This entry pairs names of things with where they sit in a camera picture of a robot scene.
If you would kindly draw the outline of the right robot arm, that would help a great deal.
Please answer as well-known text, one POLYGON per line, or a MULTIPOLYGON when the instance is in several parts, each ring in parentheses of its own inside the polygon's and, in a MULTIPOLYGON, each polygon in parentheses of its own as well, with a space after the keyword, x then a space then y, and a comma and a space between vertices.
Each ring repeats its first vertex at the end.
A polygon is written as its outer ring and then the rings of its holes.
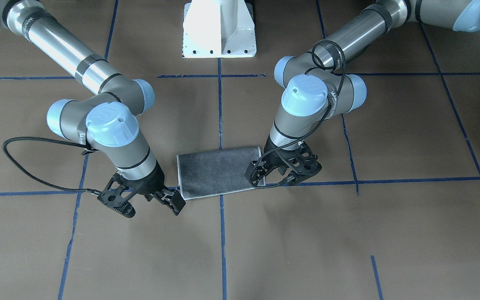
POLYGON ((116 168, 102 190, 80 188, 105 206, 131 218, 130 199, 158 200, 178 215, 180 192, 165 186, 165 174, 145 139, 137 116, 155 103, 152 86, 129 80, 104 57, 69 32, 38 0, 0 0, 0 28, 28 40, 93 93, 83 101, 62 99, 48 109, 46 122, 59 144, 103 152, 116 168))

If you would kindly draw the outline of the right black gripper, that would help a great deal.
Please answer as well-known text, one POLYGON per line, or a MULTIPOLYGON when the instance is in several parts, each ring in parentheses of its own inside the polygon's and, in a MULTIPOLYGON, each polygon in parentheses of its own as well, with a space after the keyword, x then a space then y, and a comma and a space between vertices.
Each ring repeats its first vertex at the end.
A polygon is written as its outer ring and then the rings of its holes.
POLYGON ((175 216, 178 216, 185 207, 185 200, 179 190, 165 186, 165 174, 159 163, 156 163, 153 171, 145 178, 137 180, 128 180, 120 174, 114 174, 103 191, 99 192, 97 199, 122 216, 132 218, 135 216, 135 209, 129 201, 136 193, 146 195, 149 202, 152 199, 157 200, 168 207, 175 216), (129 189, 133 191, 123 196, 129 189))

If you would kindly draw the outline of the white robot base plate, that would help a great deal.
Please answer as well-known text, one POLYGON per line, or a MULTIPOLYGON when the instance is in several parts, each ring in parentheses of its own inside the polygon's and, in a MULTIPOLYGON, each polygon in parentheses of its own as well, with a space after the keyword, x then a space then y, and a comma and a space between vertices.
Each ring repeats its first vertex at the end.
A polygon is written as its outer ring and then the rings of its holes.
POLYGON ((255 5, 251 0, 192 0, 184 6, 182 56, 256 56, 255 5))

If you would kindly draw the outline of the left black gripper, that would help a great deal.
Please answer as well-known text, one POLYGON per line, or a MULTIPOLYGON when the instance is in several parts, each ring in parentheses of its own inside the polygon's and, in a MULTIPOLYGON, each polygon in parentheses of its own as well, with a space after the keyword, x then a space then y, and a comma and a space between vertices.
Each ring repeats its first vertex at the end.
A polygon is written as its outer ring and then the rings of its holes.
POLYGON ((322 165, 318 162, 318 156, 313 154, 305 142, 294 144, 293 150, 278 149, 270 138, 264 146, 264 158, 251 161, 246 169, 245 178, 251 187, 274 187, 265 182, 267 175, 276 169, 290 169, 284 182, 293 186, 318 174, 322 165))

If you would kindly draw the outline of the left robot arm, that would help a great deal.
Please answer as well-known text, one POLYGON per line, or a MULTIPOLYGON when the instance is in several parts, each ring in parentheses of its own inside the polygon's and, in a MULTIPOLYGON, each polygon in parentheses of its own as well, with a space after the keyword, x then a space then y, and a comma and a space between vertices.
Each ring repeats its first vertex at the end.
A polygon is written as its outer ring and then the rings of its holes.
POLYGON ((407 22, 425 23, 455 32, 480 30, 480 0, 374 0, 358 16, 299 57, 282 57, 274 68, 284 88, 261 157, 245 177, 253 188, 274 170, 277 186, 296 185, 318 174, 322 165, 306 144, 323 121, 364 104, 367 88, 347 66, 360 51, 391 29, 407 22))

